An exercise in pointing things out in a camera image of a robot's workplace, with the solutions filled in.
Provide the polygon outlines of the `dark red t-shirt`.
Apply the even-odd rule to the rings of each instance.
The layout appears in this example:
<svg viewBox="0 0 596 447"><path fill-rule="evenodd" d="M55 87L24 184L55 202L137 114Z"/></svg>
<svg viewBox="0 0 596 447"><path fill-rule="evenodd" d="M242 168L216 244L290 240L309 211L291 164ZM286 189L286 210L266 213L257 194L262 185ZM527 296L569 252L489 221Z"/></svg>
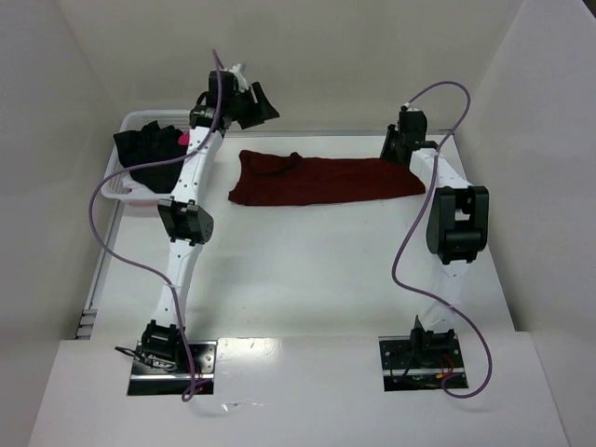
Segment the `dark red t-shirt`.
<svg viewBox="0 0 596 447"><path fill-rule="evenodd" d="M331 205L419 196L424 184L403 165L380 158L303 157L243 150L228 199L242 206Z"/></svg>

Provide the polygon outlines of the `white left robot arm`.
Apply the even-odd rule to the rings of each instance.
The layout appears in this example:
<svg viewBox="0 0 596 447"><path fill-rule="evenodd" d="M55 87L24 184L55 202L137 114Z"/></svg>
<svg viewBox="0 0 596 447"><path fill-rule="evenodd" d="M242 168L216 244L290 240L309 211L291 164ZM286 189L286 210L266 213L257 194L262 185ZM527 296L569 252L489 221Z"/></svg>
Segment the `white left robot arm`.
<svg viewBox="0 0 596 447"><path fill-rule="evenodd" d="M196 365L185 342L184 316L196 261L214 230L212 216L202 207L210 169L233 123L248 129L278 117L261 85L247 81L242 64L210 73L208 90L190 112L189 157L172 192L157 204L169 238L169 260L156 310L142 334L146 357L184 372Z"/></svg>

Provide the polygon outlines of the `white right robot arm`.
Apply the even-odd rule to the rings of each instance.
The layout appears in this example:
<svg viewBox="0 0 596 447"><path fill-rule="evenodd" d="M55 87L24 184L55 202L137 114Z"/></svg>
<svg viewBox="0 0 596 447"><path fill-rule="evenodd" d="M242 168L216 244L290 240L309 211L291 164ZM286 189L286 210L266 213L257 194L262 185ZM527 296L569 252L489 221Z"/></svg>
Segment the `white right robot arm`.
<svg viewBox="0 0 596 447"><path fill-rule="evenodd" d="M432 288L421 292L432 304L415 319L408 345L385 350L384 361L388 369L430 367L454 346L463 280L488 241L489 192L456 172L440 144L427 139L425 113L409 103L387 127L381 158L407 168L427 188L413 228L427 221L425 241L433 257Z"/></svg>

